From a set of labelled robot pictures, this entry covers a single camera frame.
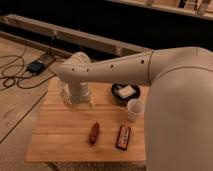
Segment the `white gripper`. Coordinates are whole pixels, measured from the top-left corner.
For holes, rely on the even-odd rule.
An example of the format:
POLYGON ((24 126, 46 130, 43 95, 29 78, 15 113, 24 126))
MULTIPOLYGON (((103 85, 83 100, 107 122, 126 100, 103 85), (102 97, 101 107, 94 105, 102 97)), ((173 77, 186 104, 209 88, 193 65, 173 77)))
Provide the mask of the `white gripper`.
POLYGON ((90 89, 86 82, 69 84, 68 91, 73 106, 90 102, 90 89))

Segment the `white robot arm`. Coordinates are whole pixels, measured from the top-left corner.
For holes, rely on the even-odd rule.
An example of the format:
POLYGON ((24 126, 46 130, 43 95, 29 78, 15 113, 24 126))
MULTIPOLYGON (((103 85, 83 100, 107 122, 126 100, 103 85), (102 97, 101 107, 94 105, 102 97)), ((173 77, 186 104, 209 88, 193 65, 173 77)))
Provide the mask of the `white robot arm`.
POLYGON ((88 82, 148 85, 144 113, 147 171, 213 171, 213 52, 153 50, 92 63, 77 52, 57 76, 80 100, 88 82))

